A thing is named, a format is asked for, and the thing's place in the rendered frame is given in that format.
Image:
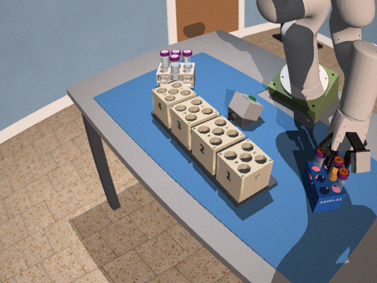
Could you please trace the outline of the orange tube with purple cap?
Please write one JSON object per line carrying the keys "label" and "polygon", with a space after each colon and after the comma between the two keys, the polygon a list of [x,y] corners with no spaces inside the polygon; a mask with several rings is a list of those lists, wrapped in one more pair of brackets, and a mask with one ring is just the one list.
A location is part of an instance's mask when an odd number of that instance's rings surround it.
{"label": "orange tube with purple cap", "polygon": [[328,178],[331,180],[331,181],[335,181],[336,179],[336,176],[337,176],[337,172],[338,172],[338,169],[344,165],[344,158],[340,155],[336,155],[334,157],[334,164],[332,166],[332,170],[329,172],[328,174]]}

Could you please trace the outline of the blue tube rack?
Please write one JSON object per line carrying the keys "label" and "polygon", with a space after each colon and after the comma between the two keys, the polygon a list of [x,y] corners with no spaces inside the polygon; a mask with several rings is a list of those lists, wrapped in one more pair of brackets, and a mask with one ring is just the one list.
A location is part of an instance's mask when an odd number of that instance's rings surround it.
{"label": "blue tube rack", "polygon": [[[332,186],[334,181],[331,181],[328,178],[329,172],[324,167],[325,160],[323,161],[321,170],[317,172],[312,169],[312,164],[313,161],[307,161],[302,176],[312,208],[312,213],[339,209],[346,196],[344,187],[339,193],[333,191]],[[310,179],[309,173],[311,174],[312,179]],[[316,175],[318,175],[317,179],[315,178]]]}

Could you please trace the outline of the white tube rack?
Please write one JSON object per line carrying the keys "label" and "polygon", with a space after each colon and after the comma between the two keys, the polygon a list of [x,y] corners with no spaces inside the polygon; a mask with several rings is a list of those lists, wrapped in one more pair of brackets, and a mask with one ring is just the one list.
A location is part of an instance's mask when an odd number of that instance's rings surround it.
{"label": "white tube rack", "polygon": [[[192,63],[192,67],[184,67],[183,62],[181,62],[180,71],[177,73],[171,72],[171,66],[169,67],[162,67],[161,63],[157,70],[157,88],[161,87],[162,85],[166,85],[172,83],[177,80],[172,80],[171,75],[180,75],[180,81],[184,83],[189,88],[194,88],[194,68],[195,63]],[[168,70],[166,73],[162,73],[162,70]],[[189,73],[184,73],[184,70],[191,70]],[[163,77],[163,78],[162,78]],[[165,78],[168,77],[168,78]],[[189,78],[187,78],[189,77]]]}

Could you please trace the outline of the blue bench mat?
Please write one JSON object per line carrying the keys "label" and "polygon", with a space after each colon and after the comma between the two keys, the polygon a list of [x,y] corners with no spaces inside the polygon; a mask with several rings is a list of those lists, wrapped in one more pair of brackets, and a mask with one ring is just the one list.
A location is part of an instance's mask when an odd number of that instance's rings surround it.
{"label": "blue bench mat", "polygon": [[278,183],[236,208],[151,115],[157,70],[120,84],[94,100],[184,190],[291,283],[328,283],[377,218],[377,161],[351,173],[339,209],[312,213],[303,181],[307,161],[327,135],[322,121],[311,129],[257,94],[268,87],[201,52],[192,55],[192,89],[228,118],[235,92],[256,98],[263,119],[244,128],[231,121],[272,160]]}

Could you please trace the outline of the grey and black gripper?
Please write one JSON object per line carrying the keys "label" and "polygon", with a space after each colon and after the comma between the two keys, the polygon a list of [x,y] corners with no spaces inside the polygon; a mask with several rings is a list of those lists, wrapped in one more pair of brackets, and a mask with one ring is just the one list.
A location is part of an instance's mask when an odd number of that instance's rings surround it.
{"label": "grey and black gripper", "polygon": [[356,132],[365,147],[367,145],[368,127],[369,119],[363,121],[353,119],[345,114],[340,106],[337,107],[330,122],[326,138],[319,144],[320,148],[327,154],[325,166],[328,172],[332,170],[335,161],[334,157],[338,151],[348,150],[344,156],[344,165],[349,168],[351,164],[351,150],[354,149],[346,136],[346,132]]}

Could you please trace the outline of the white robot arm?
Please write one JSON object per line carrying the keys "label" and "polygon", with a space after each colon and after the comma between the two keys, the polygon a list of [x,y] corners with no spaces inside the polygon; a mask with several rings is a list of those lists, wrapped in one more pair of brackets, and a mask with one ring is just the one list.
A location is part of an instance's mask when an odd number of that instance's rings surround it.
{"label": "white robot arm", "polygon": [[[319,65],[317,32],[331,3],[330,34],[345,76],[340,107],[354,119],[368,120],[377,98],[377,45],[362,40],[361,28],[373,21],[375,0],[256,0],[265,20],[285,23],[281,36],[287,64],[280,80],[285,91],[300,100],[314,100],[328,87],[328,75]],[[370,172],[370,150],[356,132],[346,136],[354,149],[351,173]]]}

